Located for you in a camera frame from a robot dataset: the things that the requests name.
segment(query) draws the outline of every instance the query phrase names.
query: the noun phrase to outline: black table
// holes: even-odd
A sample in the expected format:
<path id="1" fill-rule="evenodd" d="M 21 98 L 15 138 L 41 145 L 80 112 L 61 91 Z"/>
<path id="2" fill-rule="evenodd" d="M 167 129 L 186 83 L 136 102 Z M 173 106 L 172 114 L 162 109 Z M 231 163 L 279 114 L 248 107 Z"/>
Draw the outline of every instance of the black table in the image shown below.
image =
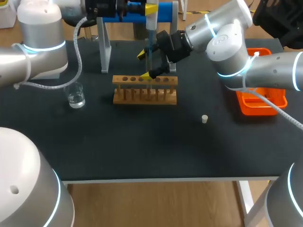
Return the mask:
<path id="1" fill-rule="evenodd" d="M 177 106 L 113 105 L 113 75 L 141 75 L 144 42 L 113 41 L 110 69 L 101 74 L 98 43 L 79 43 L 86 104 L 69 108 L 62 90 L 22 86 L 0 90 L 0 127 L 27 135 L 64 181 L 279 176 L 300 155 L 301 132 L 281 116 L 246 117 L 205 53 L 177 64 Z M 282 52 L 278 40 L 247 40 L 247 47 Z M 67 43 L 68 69 L 77 62 Z M 286 111 L 303 122 L 302 94 L 287 91 Z M 209 116 L 202 124 L 201 116 Z"/>

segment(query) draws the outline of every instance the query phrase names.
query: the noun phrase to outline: small glass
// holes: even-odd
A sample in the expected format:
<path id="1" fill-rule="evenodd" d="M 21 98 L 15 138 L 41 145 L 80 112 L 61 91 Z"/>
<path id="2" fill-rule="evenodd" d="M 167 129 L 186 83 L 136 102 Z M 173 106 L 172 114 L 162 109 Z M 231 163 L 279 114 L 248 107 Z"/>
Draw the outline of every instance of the small glass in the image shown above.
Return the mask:
<path id="1" fill-rule="evenodd" d="M 64 92 L 72 108 L 79 109 L 85 105 L 83 86 L 81 83 L 74 82 L 70 84 L 64 88 Z"/>

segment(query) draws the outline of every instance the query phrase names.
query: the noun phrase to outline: test tube rack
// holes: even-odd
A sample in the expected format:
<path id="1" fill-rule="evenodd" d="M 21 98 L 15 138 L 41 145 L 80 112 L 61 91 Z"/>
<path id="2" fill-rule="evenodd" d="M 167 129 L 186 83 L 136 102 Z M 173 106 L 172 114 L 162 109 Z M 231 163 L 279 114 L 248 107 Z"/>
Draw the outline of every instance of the test tube rack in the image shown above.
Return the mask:
<path id="1" fill-rule="evenodd" d="M 177 77 L 159 76 L 153 80 L 143 80 L 140 76 L 113 76 L 115 89 L 114 104 L 137 105 L 176 105 L 178 85 Z M 136 88 L 146 85 L 147 88 Z"/>

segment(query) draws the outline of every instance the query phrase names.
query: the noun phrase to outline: white table leg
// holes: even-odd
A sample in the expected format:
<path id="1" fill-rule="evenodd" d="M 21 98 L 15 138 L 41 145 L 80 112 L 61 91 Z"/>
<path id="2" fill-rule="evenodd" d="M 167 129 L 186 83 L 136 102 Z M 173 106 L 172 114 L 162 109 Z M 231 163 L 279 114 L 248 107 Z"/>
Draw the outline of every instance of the white table leg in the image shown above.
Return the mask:
<path id="1" fill-rule="evenodd" d="M 237 181 L 241 205 L 244 213 L 245 227 L 256 227 L 265 216 L 265 198 L 271 184 L 272 182 L 268 184 L 266 189 L 254 204 L 248 181 Z"/>

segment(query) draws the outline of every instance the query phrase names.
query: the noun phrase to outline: white cable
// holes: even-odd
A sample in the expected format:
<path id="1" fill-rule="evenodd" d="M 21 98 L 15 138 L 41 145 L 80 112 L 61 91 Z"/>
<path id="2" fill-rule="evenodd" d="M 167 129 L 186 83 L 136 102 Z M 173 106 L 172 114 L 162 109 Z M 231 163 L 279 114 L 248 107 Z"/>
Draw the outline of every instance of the white cable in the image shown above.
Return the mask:
<path id="1" fill-rule="evenodd" d="M 25 55 L 25 58 L 26 58 L 26 61 L 27 61 L 27 74 L 26 74 L 25 79 L 23 80 L 23 82 L 26 82 L 26 81 L 28 81 L 28 79 L 30 77 L 30 74 L 31 74 L 31 71 L 32 71 L 32 65 L 30 63 L 28 53 L 27 53 L 26 49 L 24 48 L 24 46 L 22 46 L 21 44 L 13 44 L 12 47 L 14 47 L 14 46 L 18 46 L 21 49 L 21 51 L 23 52 L 23 54 Z M 23 82 L 14 84 L 14 88 L 19 89 L 20 84 L 22 84 Z"/>
<path id="2" fill-rule="evenodd" d="M 285 117 L 287 120 L 289 120 L 292 124 L 294 124 L 295 126 L 297 126 L 299 129 L 303 130 L 303 124 L 301 124 L 300 122 L 298 122 L 295 118 L 293 118 L 292 116 L 290 116 L 289 114 L 285 113 L 283 110 L 281 110 L 279 107 L 277 107 L 275 104 L 273 104 L 272 102 L 270 102 L 267 98 L 265 98 L 264 96 L 260 95 L 259 93 L 255 92 L 255 91 L 251 91 L 251 90 L 244 90 L 243 92 L 246 93 L 251 93 L 255 96 L 257 96 L 258 98 L 260 98 L 263 102 L 265 102 L 266 104 L 268 104 L 269 106 L 271 106 L 272 108 L 274 108 L 279 114 L 281 114 L 283 117 Z"/>
<path id="3" fill-rule="evenodd" d="M 246 85 L 245 85 L 245 78 L 246 78 L 246 72 L 243 74 L 242 76 L 242 88 L 229 88 L 230 90 L 233 91 L 241 91 L 244 93 L 250 93 L 255 95 L 256 97 L 258 97 L 259 99 L 261 99 L 263 102 L 265 102 L 266 104 L 268 104 L 269 106 L 271 106 L 273 109 L 275 109 L 279 114 L 281 114 L 283 117 L 285 117 L 287 120 L 289 120 L 292 124 L 294 124 L 295 126 L 297 126 L 299 129 L 303 130 L 303 124 L 301 124 L 300 122 L 298 122 L 295 118 L 293 118 L 292 116 L 290 116 L 289 114 L 287 114 L 286 112 L 284 112 L 282 109 L 280 109 L 279 107 L 277 107 L 275 104 L 273 104 L 272 102 L 270 102 L 267 98 L 265 98 L 264 96 L 260 95 L 259 93 L 256 92 L 256 89 L 254 90 L 249 90 Z"/>
<path id="4" fill-rule="evenodd" d="M 80 29 L 81 25 L 86 21 L 87 21 L 86 17 L 81 19 L 78 22 L 78 24 L 75 26 L 75 30 L 74 30 L 73 41 L 74 41 L 74 47 L 75 47 L 75 51 L 76 51 L 76 55 L 77 55 L 77 59 L 78 59 L 78 72 L 73 79 L 71 79 L 69 82 L 67 82 L 65 84 L 61 84 L 61 85 L 57 85 L 57 86 L 46 86 L 46 85 L 36 84 L 36 83 L 32 83 L 32 82 L 23 82 L 23 83 L 21 83 L 21 85 L 27 85 L 27 86 L 48 89 L 48 90 L 55 90 L 55 89 L 64 88 L 66 86 L 69 86 L 73 82 L 75 82 L 82 73 L 82 59 L 81 59 L 80 51 L 78 48 L 78 30 Z"/>

